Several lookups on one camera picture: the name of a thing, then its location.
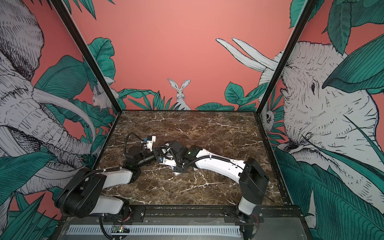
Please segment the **white ventilated strip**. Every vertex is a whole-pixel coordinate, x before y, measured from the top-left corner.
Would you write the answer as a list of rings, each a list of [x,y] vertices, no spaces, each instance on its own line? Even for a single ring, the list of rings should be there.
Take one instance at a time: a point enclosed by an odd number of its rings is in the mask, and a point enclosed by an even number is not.
[[[238,226],[164,226],[164,225],[128,225],[131,227],[129,234],[113,236],[170,236],[170,235],[203,235],[203,236],[225,236],[240,237],[241,231]],[[111,234],[112,225],[105,226],[105,231]]]

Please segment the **small circuit board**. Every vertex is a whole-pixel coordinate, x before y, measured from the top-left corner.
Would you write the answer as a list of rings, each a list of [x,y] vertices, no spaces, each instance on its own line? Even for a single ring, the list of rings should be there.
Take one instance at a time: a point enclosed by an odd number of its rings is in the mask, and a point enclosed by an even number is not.
[[[131,227],[128,225],[113,225],[111,228],[112,235],[129,234]]]

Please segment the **black front mounting rail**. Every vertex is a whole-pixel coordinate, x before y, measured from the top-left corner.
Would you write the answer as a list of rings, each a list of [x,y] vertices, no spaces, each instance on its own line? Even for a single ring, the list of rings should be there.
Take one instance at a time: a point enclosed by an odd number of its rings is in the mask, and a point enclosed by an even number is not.
[[[130,205],[131,213],[121,223],[142,223],[145,218],[222,218],[226,223],[251,219],[263,223],[267,218],[298,218],[304,215],[298,206],[256,206],[249,217],[235,205]]]

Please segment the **black left frame post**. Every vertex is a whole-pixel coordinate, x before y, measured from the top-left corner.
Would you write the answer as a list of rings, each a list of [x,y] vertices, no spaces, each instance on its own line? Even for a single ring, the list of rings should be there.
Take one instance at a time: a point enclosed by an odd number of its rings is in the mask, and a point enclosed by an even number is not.
[[[51,3],[55,8],[56,12],[58,13],[58,15],[60,16],[62,22],[66,26],[68,32],[70,33],[77,47],[81,51],[83,57],[85,58],[87,64],[91,69],[91,72],[95,75],[96,79],[98,80],[103,90],[105,91],[108,99],[111,101],[113,107],[115,108],[118,114],[121,114],[122,109],[120,108],[120,105],[116,100],[116,97],[113,95],[88,45],[85,43],[83,36],[81,35],[78,27],[76,26],[75,22],[70,16],[66,5],[63,3],[63,1],[59,1],[59,0],[52,0]]]

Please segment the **white remote control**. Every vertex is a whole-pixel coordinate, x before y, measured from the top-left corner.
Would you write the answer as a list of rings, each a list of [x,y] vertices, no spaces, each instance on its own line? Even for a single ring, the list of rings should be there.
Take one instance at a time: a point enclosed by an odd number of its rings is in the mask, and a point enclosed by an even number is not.
[[[167,158],[167,159],[175,159],[173,155],[171,154],[171,150],[169,145],[159,145],[159,150],[160,153],[162,154],[162,158]]]

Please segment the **black right frame post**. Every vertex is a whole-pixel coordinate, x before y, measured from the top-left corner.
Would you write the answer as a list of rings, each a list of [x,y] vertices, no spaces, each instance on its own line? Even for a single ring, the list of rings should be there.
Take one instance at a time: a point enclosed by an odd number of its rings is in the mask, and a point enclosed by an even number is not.
[[[311,15],[312,11],[314,10],[317,2],[318,1],[315,1],[315,0],[306,1],[306,4],[304,5],[304,7],[302,9],[300,17],[297,21],[296,26],[294,27],[294,30],[293,30],[291,37],[287,43],[287,46],[285,47],[285,49],[283,51],[283,54],[282,54],[282,57],[278,63],[278,66],[277,66],[276,70],[274,71],[272,79],[269,82],[268,87],[266,89],[266,92],[262,98],[262,101],[261,101],[261,103],[260,103],[260,105],[256,111],[257,116],[261,115],[262,110],[264,109],[269,96],[271,95],[277,81],[280,79],[281,74],[282,74],[282,72],[283,72],[283,70],[284,70],[284,68],[285,68],[294,48],[295,48],[295,45],[298,42],[298,40],[299,40],[307,22],[308,22],[308,19]]]

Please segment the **black frame post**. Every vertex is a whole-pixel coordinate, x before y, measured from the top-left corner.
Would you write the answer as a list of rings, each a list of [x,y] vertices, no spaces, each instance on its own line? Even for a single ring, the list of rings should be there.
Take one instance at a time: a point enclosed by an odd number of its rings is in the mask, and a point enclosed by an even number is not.
[[[120,108],[120,105],[116,100],[116,97],[113,95],[88,45],[85,43],[83,36],[81,35],[78,27],[76,26],[75,22],[70,16],[66,5],[63,3],[63,1],[59,1],[59,0],[52,0],[51,3],[55,8],[56,12],[58,13],[58,15],[60,16],[62,22],[66,26],[68,32],[70,33],[77,47],[81,51],[83,57],[85,58],[87,64],[91,69],[91,72],[95,75],[96,79],[98,80],[103,90],[105,91],[108,99],[111,101],[113,107],[115,108],[118,114],[121,114],[122,109]]]
[[[306,1],[306,4],[304,5],[304,7],[302,9],[300,17],[297,21],[296,26],[294,27],[294,30],[293,30],[291,37],[287,43],[287,46],[285,47],[285,49],[283,51],[283,54],[282,54],[282,57],[278,63],[278,66],[277,66],[276,70],[274,71],[272,79],[269,82],[268,87],[266,89],[266,92],[262,98],[262,101],[261,101],[261,103],[260,103],[260,105],[256,111],[257,116],[261,115],[262,110],[264,109],[269,96],[271,95],[277,81],[280,79],[281,74],[282,74],[282,72],[283,72],[283,70],[284,70],[284,68],[285,68],[294,48],[295,48],[295,45],[298,42],[298,40],[299,40],[307,22],[308,22],[308,19],[311,15],[312,11],[314,10],[317,2],[318,1],[315,1],[315,0]]]

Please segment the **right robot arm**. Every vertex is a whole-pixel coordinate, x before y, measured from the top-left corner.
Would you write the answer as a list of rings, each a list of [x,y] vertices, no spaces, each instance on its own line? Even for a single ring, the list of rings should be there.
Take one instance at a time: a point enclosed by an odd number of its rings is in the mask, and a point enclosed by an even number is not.
[[[246,216],[263,203],[270,181],[261,165],[253,158],[234,160],[192,145],[186,147],[177,141],[167,142],[153,149],[160,157],[158,162],[173,168],[175,173],[185,173],[189,167],[215,172],[239,184],[242,198],[238,211]]]

